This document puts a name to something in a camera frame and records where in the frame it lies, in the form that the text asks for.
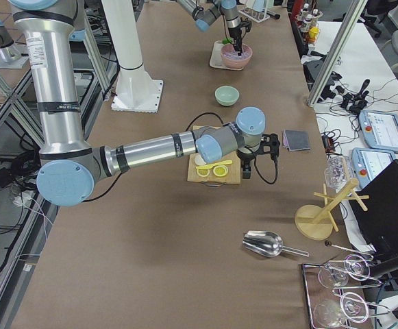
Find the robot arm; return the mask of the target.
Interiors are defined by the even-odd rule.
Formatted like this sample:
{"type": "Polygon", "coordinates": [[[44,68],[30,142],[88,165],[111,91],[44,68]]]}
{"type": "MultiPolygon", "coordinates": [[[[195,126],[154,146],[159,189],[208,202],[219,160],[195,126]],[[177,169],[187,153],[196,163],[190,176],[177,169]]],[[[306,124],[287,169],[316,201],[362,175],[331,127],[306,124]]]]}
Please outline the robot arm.
{"type": "MultiPolygon", "coordinates": [[[[40,194],[58,206],[84,202],[95,184],[117,173],[150,163],[199,153],[206,163],[233,151],[255,158],[265,130],[263,111],[243,108],[234,122],[220,128],[203,127],[160,138],[120,145],[92,147],[82,132],[79,101],[73,80],[70,37],[77,27],[78,1],[9,1],[15,25],[24,33],[32,70],[44,145],[36,178],[40,194]]],[[[193,1],[177,1],[206,31],[223,16],[233,48],[242,53],[242,21],[236,1],[214,1],[207,10],[193,1]]],[[[157,112],[163,81],[146,72],[132,1],[102,1],[119,61],[115,110],[157,112]]]]}
{"type": "Polygon", "coordinates": [[[220,16],[223,16],[234,51],[239,56],[243,53],[242,40],[244,35],[250,32],[252,22],[240,16],[235,0],[213,1],[207,10],[201,7],[198,1],[179,0],[177,3],[191,15],[196,26],[203,32],[206,32],[220,16]]]}

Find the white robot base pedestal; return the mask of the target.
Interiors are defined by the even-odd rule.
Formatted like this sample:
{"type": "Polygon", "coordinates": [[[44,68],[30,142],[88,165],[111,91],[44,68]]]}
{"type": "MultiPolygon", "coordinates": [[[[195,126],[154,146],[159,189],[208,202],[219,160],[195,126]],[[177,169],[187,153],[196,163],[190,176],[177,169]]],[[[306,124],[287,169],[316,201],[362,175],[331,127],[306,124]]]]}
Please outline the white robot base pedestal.
{"type": "Polygon", "coordinates": [[[158,111],[163,81],[146,72],[131,1],[102,2],[119,63],[112,109],[115,111],[158,111]]]}

